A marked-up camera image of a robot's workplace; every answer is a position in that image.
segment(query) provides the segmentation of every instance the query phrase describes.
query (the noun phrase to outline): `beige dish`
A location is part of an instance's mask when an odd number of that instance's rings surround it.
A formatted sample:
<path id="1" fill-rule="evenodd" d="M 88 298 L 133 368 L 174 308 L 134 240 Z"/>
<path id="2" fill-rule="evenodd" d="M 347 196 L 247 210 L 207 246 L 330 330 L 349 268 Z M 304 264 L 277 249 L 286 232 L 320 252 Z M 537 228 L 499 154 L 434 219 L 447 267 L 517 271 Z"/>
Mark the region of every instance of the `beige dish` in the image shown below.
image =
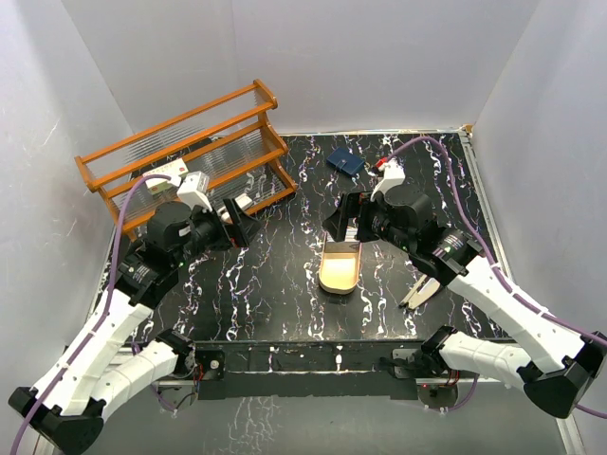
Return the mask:
<path id="1" fill-rule="evenodd" d="M 345 242 L 333 242 L 324 234 L 319 283 L 332 294 L 349 294 L 359 282 L 360 242 L 355 228 L 348 228 Z"/>

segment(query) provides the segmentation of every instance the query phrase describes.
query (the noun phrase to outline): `navy blue block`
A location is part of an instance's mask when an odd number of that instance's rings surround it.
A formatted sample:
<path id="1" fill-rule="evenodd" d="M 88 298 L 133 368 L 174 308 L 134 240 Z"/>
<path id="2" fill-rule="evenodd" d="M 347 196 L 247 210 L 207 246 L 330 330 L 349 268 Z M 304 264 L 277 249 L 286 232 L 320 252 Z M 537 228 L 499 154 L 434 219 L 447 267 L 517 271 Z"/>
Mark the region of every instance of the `navy blue block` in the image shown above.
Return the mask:
<path id="1" fill-rule="evenodd" d="M 352 155 L 343 147 L 339 147 L 335 152 L 329 155 L 329 157 L 326 158 L 326 164 L 351 177 L 364 168 L 364 160 L 359 156 Z"/>

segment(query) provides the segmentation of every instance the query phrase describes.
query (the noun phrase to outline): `purple cable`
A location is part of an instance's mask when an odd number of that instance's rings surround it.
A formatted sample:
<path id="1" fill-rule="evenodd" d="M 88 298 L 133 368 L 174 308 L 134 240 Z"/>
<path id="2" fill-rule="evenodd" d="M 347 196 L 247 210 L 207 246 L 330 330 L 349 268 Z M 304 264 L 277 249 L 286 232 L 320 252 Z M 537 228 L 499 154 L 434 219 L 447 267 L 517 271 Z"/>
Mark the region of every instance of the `purple cable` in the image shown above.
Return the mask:
<path id="1" fill-rule="evenodd" d="M 116 235 L 114 236 L 114 247 L 112 249 L 112 263 L 110 265 L 110 277 L 109 277 L 109 283 L 107 286 L 107 300 L 105 301 L 105 305 L 103 306 L 103 313 L 101 314 L 101 317 L 99 318 L 99 320 L 95 323 L 95 325 L 91 329 L 91 332 L 97 332 L 99 330 L 99 328 L 101 327 L 101 325 L 107 319 L 107 316 L 109 315 L 110 306 L 112 304 L 112 295 L 114 294 L 114 286 L 116 285 L 116 273 L 118 270 L 118 253 L 119 253 L 119 249 L 120 249 L 120 234 L 122 233 L 122 226 L 124 225 L 126 207 L 128 206 L 129 201 L 131 200 L 131 197 L 133 196 L 133 194 L 135 193 L 137 188 L 139 188 L 139 186 L 143 182 L 145 182 L 146 180 L 149 180 L 151 178 L 164 178 L 166 180 L 171 180 L 171 177 L 168 175 L 160 175 L 160 174 L 159 175 L 145 175 L 145 176 L 142 176 L 141 179 L 138 180 L 135 183 L 135 185 L 133 185 L 133 188 L 131 190 L 129 190 L 129 192 L 126 194 L 126 197 L 124 198 L 124 203 L 122 204 L 122 210 L 120 211 L 120 216 L 118 218 L 118 222 L 116 225 Z M 86 335 L 86 337 L 83 338 L 83 341 L 78 345 L 78 347 L 74 350 L 72 355 L 66 361 L 66 363 L 65 363 L 66 366 L 71 365 L 74 362 L 74 360 L 76 360 L 76 357 L 78 357 L 78 355 L 83 351 L 84 347 L 86 347 L 86 345 L 92 338 L 93 338 L 93 336 L 91 335 L 91 333 L 88 333 Z M 36 402 L 31 407 L 31 409 L 29 410 L 26 417 L 23 419 L 23 422 L 21 423 L 21 426 L 19 427 L 19 430 L 17 431 L 17 435 L 15 436 L 15 439 L 12 442 L 12 447 L 10 448 L 10 455 L 17 455 L 17 450 L 19 449 L 19 445 L 21 444 L 21 440 L 23 439 L 23 435 L 25 434 L 26 429 L 28 429 L 29 422 L 31 422 L 31 419 L 36 414 L 38 409 L 42 406 L 43 402 L 48 398 L 48 396 L 50 395 L 52 390 L 55 388 L 55 386 L 59 383 L 59 381 L 61 381 L 63 379 L 64 373 L 66 371 L 67 371 L 66 367 L 61 368 L 59 370 L 59 372 L 55 375 L 55 377 L 53 377 L 53 379 L 50 381 L 50 383 L 48 384 L 48 387 L 46 387 L 46 389 L 37 397 Z"/>
<path id="2" fill-rule="evenodd" d="M 459 403 L 457 403 L 455 406 L 453 406 L 453 408 L 451 408 L 451 410 L 459 410 L 460 408 L 463 408 L 464 405 L 466 405 L 466 403 L 468 403 L 468 401 L 470 401 L 470 398 L 474 395 L 474 391 L 476 391 L 477 385 L 478 385 L 478 374 L 476 374 L 474 376 L 474 380 L 472 381 L 472 387 L 470 387 L 470 390 L 468 391 L 468 393 L 466 394 L 464 399 L 462 401 L 460 401 Z"/>
<path id="3" fill-rule="evenodd" d="M 464 213 L 464 209 L 462 208 L 462 202 L 459 198 L 459 193 L 457 192 L 457 184 L 455 183 L 455 175 L 453 174 L 453 167 L 451 166 L 451 159 L 449 158 L 449 153 L 447 152 L 447 149 L 445 148 L 445 146 L 443 144 L 441 144 L 438 140 L 436 140 L 430 136 L 414 137 L 413 139 L 408 140 L 407 142 L 402 144 L 400 147 L 398 147 L 396 150 L 394 150 L 391 154 L 389 154 L 388 157 L 386 158 L 386 161 L 390 161 L 392 158 L 394 158 L 395 156 L 397 156 L 398 154 L 403 152 L 405 149 L 416 144 L 417 142 L 422 142 L 425 140 L 427 140 L 432 145 L 434 145 L 439 150 L 441 155 L 445 158 L 445 161 L 447 163 L 447 172 L 449 173 L 451 191 L 453 191 L 453 199 L 455 200 L 455 205 L 457 206 L 457 211 L 459 213 L 459 216 L 462 219 L 462 221 L 464 222 L 464 225 L 466 225 L 466 228 L 468 229 L 468 231 L 470 232 L 472 237 L 474 237 L 474 240 L 476 240 L 479 243 L 479 245 L 481 246 L 481 248 L 485 251 L 485 256 L 487 257 L 487 261 L 489 262 L 489 264 L 496 265 L 497 263 L 495 262 L 495 259 L 493 258 L 493 255 L 491 254 L 491 251 L 489 250 L 487 243 L 485 242 L 485 240 L 483 240 L 483 237 L 481 237 L 481 235 L 472 226 L 468 217 Z M 506 290 L 506 292 L 508 294 L 512 293 L 512 286 L 510 286 L 508 284 L 506 277 L 504 276 L 500 267 L 493 266 L 491 268 L 491 270 L 493 270 L 493 274 L 495 275 L 495 278 L 497 278 L 498 282 L 500 282 L 500 284 Z M 512 297 L 515 300 L 517 300 L 518 302 L 520 302 L 525 308 L 531 310 L 535 314 L 539 314 L 541 312 L 540 308 L 535 306 L 533 303 L 527 301 L 523 296 L 515 293 L 515 294 L 513 294 Z M 547 319 L 551 322 L 554 322 L 555 324 L 558 324 L 559 326 L 569 329 L 573 332 L 576 332 L 584 337 L 588 337 L 588 338 L 592 339 L 593 341 L 595 341 L 596 343 L 598 343 L 604 347 L 607 347 L 607 341 L 605 341 L 604 339 L 597 337 L 596 335 L 593 335 L 590 332 L 587 332 L 583 329 L 580 329 L 579 327 L 576 327 L 565 320 L 557 318 L 549 313 L 543 313 L 542 318 Z M 600 417 L 601 419 L 607 419 L 607 413 L 605 413 L 605 412 L 588 409 L 582 405 L 576 405 L 576 408 L 579 410 L 582 410 L 584 412 L 587 412 L 591 415 L 594 415 L 596 417 Z"/>

